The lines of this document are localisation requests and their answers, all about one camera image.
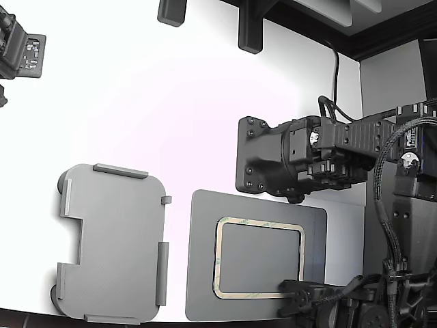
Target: black mounting bracket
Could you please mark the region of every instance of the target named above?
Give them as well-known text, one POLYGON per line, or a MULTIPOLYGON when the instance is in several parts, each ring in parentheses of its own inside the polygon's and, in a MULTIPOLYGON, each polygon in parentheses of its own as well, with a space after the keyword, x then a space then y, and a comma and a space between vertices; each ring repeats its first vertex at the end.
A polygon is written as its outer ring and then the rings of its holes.
POLYGON ((242 0, 238 25, 238 47, 259 53, 263 45, 263 18, 279 0, 242 0))
MULTIPOLYGON (((187 0, 160 0, 158 21, 179 27, 185 21, 187 0)), ((238 47, 250 53, 262 51, 263 18, 279 0, 241 0, 238 47)))
POLYGON ((186 13, 186 0, 160 0, 158 21, 179 27, 184 24, 186 13))

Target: white wall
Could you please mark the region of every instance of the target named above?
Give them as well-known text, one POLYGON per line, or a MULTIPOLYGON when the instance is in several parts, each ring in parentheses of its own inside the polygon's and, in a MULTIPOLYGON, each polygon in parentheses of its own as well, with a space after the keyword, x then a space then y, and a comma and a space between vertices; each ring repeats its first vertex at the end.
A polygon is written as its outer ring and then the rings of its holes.
MULTIPOLYGON (((56 314, 56 264, 76 262, 78 238, 78 226, 59 218, 57 180, 78 163, 106 163, 148 171, 173 196, 168 303, 155 320, 186 320, 193 191, 237 194, 240 118, 274 126, 318 114, 318 96, 331 95, 331 50, 265 22, 263 52, 241 51, 238 9, 219 0, 188 0, 177 29, 157 21, 158 0, 1 4, 48 38, 43 77, 3 83, 0 308, 56 314)), ((343 56, 339 106, 362 115, 358 63, 343 56)), ((328 211, 327 283, 361 272, 363 187, 306 201, 328 211)))

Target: braided cable sleeve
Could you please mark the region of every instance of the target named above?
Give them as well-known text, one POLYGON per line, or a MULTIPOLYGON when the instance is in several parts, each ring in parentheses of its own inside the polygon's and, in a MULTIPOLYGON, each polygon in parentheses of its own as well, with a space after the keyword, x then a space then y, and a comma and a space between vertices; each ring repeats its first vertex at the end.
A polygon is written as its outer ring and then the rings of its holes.
POLYGON ((396 328, 396 295, 389 295, 389 316, 391 328, 396 328))
POLYGON ((373 172, 373 200, 376 203, 378 220, 386 234, 387 243, 389 244, 390 249, 393 252, 393 259, 396 262, 401 261, 401 252, 399 241, 396 237, 396 233, 391 225, 391 222, 388 220, 388 216, 386 215, 385 209, 382 210, 381 206, 381 181, 382 181, 382 169, 384 167, 384 162, 386 161, 389 152, 393 148, 395 142, 408 130, 411 128, 415 128, 420 125, 431 125, 437 126, 437 118, 417 118, 411 120, 403 125, 401 125, 392 135, 387 139, 386 143, 382 147, 380 154, 376 160, 375 169, 373 172))
POLYGON ((366 275, 362 280, 361 280, 361 286, 366 286, 366 285, 370 285, 370 284, 376 284, 380 281, 381 279, 381 274, 379 273, 374 273, 371 275, 366 275))

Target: gray phone holder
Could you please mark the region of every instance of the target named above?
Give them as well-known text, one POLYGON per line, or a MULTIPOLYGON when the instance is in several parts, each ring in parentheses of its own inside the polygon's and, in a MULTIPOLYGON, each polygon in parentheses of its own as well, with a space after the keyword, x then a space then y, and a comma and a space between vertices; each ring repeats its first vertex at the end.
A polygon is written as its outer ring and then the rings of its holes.
POLYGON ((62 174, 61 217, 81 220, 79 263, 57 265, 55 307, 93 323, 139 325, 165 305, 168 243, 161 182, 146 172, 77 165, 62 174))
POLYGON ((283 280, 324 282, 325 210, 204 190, 191 206, 189 320, 278 318, 283 280))

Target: black ceiling trim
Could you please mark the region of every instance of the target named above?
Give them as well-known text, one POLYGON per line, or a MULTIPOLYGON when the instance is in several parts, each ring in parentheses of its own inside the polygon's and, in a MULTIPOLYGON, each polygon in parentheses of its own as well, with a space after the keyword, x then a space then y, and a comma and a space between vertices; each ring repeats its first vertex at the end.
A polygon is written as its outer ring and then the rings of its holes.
POLYGON ((426 98, 437 98, 437 39, 419 40, 426 98))
POLYGON ((360 62, 433 33, 437 33, 437 1, 426 3, 351 36, 352 57, 360 62))
MULTIPOLYGON (((240 7, 240 0, 221 0, 240 7)), ((329 41, 341 54, 358 62, 413 40, 437 36, 437 1, 431 1, 347 36, 282 2, 274 5, 265 16, 282 27, 295 31, 321 44, 329 41)))

